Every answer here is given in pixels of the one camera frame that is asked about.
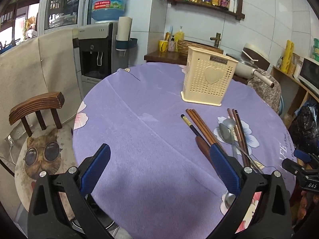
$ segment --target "plastic bag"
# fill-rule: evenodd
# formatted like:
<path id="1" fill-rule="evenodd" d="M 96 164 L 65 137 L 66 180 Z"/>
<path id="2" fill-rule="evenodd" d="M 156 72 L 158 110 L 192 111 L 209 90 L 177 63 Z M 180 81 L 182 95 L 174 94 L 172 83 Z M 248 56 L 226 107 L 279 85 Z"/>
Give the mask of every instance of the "plastic bag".
<path id="1" fill-rule="evenodd" d="M 289 133 L 296 147 L 306 153 L 319 155 L 318 103 L 311 99 L 296 113 Z"/>

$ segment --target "silver screw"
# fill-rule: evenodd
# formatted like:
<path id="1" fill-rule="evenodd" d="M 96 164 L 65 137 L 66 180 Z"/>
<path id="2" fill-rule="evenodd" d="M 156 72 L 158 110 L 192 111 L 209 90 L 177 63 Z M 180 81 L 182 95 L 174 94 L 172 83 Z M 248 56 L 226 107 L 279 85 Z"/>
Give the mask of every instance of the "silver screw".
<path id="1" fill-rule="evenodd" d="M 278 172 L 278 171 L 274 171 L 274 175 L 275 175 L 276 177 L 280 177 L 280 176 L 281 176 L 281 173 Z"/>
<path id="2" fill-rule="evenodd" d="M 245 168 L 244 168 L 244 172 L 245 172 L 245 173 L 252 173 L 252 172 L 253 172 L 253 169 L 251 169 L 250 167 L 245 167 Z"/>
<path id="3" fill-rule="evenodd" d="M 44 176 L 46 176 L 46 175 L 47 175 L 47 172 L 46 172 L 46 171 L 42 171 L 42 172 L 40 172 L 40 174 L 39 174 L 39 175 L 40 175 L 40 177 L 41 177 L 41 178 L 43 178 Z"/>
<path id="4" fill-rule="evenodd" d="M 75 173 L 76 171 L 77 171 L 77 168 L 74 167 L 74 166 L 73 166 L 73 167 L 70 167 L 69 170 L 68 170 L 68 172 L 71 173 L 71 174 L 72 174 L 72 173 Z"/>

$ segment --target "beige plastic utensil basket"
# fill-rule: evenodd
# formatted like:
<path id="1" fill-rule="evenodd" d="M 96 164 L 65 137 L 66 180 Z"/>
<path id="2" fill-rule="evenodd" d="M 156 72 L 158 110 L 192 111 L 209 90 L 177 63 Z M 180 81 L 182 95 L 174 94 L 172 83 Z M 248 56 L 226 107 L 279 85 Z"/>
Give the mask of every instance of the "beige plastic utensil basket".
<path id="1" fill-rule="evenodd" d="M 238 61 L 205 49 L 189 47 L 182 99 L 221 106 Z"/>

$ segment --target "purple tablecloth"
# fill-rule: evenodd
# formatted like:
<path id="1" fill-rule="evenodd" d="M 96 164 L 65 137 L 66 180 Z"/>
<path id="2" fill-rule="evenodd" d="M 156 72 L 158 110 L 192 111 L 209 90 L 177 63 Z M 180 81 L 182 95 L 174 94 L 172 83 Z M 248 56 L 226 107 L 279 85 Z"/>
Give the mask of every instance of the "purple tablecloth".
<path id="1" fill-rule="evenodd" d="M 206 238 L 223 217 L 226 187 L 180 117 L 187 108 L 196 109 L 211 130 L 227 108 L 236 108 L 252 158 L 265 173 L 278 169 L 290 192 L 295 185 L 281 167 L 284 158 L 296 160 L 291 137 L 255 91 L 232 80 L 221 107 L 187 103 L 181 70 L 164 63 L 119 69 L 88 93 L 77 115 L 78 164 L 103 143 L 111 148 L 92 195 L 135 239 Z M 231 146 L 221 144 L 232 155 Z"/>

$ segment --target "faucet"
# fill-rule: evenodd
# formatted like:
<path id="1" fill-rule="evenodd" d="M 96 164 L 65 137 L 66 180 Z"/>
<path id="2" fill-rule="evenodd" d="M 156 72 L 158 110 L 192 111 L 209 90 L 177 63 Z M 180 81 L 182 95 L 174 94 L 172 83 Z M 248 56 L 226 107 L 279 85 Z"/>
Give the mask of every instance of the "faucet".
<path id="1" fill-rule="evenodd" d="M 211 40 L 215 41 L 214 47 L 219 47 L 219 42 L 221 41 L 221 34 L 216 33 L 216 37 L 211 37 Z"/>

